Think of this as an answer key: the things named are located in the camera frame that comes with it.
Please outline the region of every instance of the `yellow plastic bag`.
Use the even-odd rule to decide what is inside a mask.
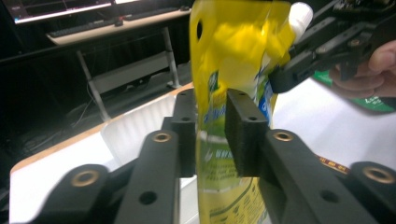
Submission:
[[[238,177],[224,134],[226,90],[257,104],[268,73],[288,60],[294,32],[290,3],[195,1],[190,22],[191,71],[198,105],[196,161],[201,223],[263,223],[258,178]],[[266,116],[274,99],[267,98]]]

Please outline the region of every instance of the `keyboard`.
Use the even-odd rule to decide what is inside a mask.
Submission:
[[[115,23],[115,20],[95,21],[95,22],[90,22],[90,23],[80,25],[80,26],[75,26],[75,27],[71,27],[71,28],[67,28],[67,29],[63,29],[63,30],[59,30],[59,31],[50,32],[49,36],[56,38],[56,37],[61,37],[64,35],[72,35],[72,34],[80,33],[83,31],[89,31],[89,30],[93,30],[93,29],[97,29],[97,28],[101,28],[101,27],[105,27],[105,26],[109,26],[109,25],[114,25],[114,23]]]
[[[168,13],[168,12],[174,12],[174,11],[179,11],[179,8],[178,7],[165,7],[165,8],[160,8],[160,9],[156,9],[156,10],[152,10],[152,11],[148,11],[148,12],[137,13],[137,14],[133,14],[133,15],[126,15],[123,17],[123,19],[125,21],[135,21],[135,20],[146,18],[146,17],[157,16],[157,15],[161,15],[161,14]]]

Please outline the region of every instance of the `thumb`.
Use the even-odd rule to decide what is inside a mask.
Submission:
[[[369,61],[369,68],[376,72],[396,69],[396,40],[374,51]]]

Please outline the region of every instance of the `human hand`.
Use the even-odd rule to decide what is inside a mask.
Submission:
[[[396,97],[396,40],[376,49],[353,78],[341,81],[339,66],[330,70],[329,77],[332,89],[346,98]]]

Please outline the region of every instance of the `desk leg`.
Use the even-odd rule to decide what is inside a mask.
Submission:
[[[96,89],[95,83],[92,80],[92,76],[90,73],[90,70],[87,67],[87,64],[85,64],[85,60],[84,57],[82,56],[82,53],[80,50],[77,51],[77,56],[78,56],[78,60],[79,63],[81,64],[82,70],[84,71],[85,77],[87,78],[88,84],[90,85],[92,94],[93,94],[93,98],[96,101],[96,104],[99,107],[100,110],[100,115],[103,121],[108,121],[111,119],[111,117],[107,114],[105,105],[103,104],[102,98],[100,97],[100,93],[99,91]]]
[[[177,74],[175,56],[172,50],[171,37],[169,36],[168,27],[163,28],[163,41],[165,41],[166,59],[168,60],[169,69],[172,78],[172,81],[168,83],[168,86],[177,89],[180,88],[181,86],[178,83],[178,74]]]

